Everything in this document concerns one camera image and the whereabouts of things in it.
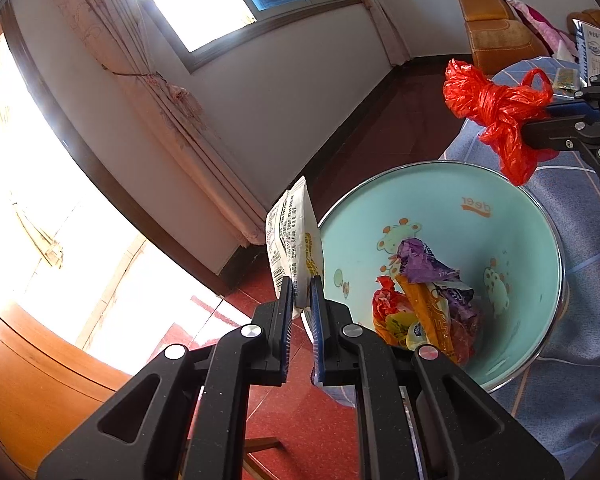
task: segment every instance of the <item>curtain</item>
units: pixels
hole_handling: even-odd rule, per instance
[[[206,193],[244,246],[264,244],[266,210],[209,142],[200,104],[154,69],[137,0],[54,0],[161,145]]]
[[[392,66],[399,66],[411,59],[409,49],[404,42],[400,32],[395,26],[394,20],[389,16],[387,8],[382,0],[362,0],[371,14],[371,19],[376,25],[378,34],[389,62]]]

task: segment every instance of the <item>blue fabric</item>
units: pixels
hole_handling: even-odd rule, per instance
[[[493,80],[515,86],[534,67],[553,79],[559,66],[574,65],[552,58],[521,61]],[[466,121],[442,158],[499,170],[497,156],[477,139],[482,131]],[[570,478],[600,442],[600,188],[593,170],[574,152],[541,163],[526,188],[562,238],[566,306],[540,357],[493,397],[554,454]],[[355,405],[348,387],[324,390],[341,404]]]

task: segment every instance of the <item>black baseboard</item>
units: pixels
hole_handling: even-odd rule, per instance
[[[288,189],[298,178],[304,175],[307,186],[311,188],[314,181],[322,171],[333,155],[335,155],[347,139],[351,136],[362,119],[370,112],[371,108],[382,97],[384,92],[391,86],[394,80],[401,75],[419,75],[422,73],[433,73],[444,70],[444,66],[452,58],[472,62],[471,54],[448,54],[444,56],[425,56],[411,59],[402,66],[393,67],[387,75],[362,99],[362,102],[356,106],[355,110],[347,117],[344,122],[331,134],[329,139],[320,147],[309,162],[302,168],[302,171],[288,184]],[[265,246],[251,245],[247,248],[239,247],[229,258],[227,263],[220,271],[220,279],[223,280],[231,289],[237,288],[240,280],[245,275],[249,266],[261,254],[266,254]]]

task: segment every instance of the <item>silver screw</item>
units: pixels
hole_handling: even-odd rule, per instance
[[[362,335],[362,327],[351,323],[342,329],[342,333],[347,337],[360,337]]]
[[[245,325],[240,333],[245,337],[257,337],[262,333],[262,329],[257,325]]]
[[[183,345],[169,345],[164,349],[164,356],[175,361],[180,359],[186,352],[187,349]]]
[[[435,346],[431,345],[421,346],[418,349],[418,354],[420,355],[420,357],[426,359],[427,361],[433,361],[433,359],[437,359],[438,355],[440,355],[438,349]]]

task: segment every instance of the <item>white snack package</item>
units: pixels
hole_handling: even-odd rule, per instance
[[[600,74],[600,29],[589,23],[573,20],[576,26],[580,77],[589,84],[590,78]]]
[[[294,317],[299,316],[309,306],[312,276],[320,276],[324,282],[320,229],[304,176],[284,192],[267,214],[266,236],[276,296],[280,297],[282,278],[291,277],[296,296]]]

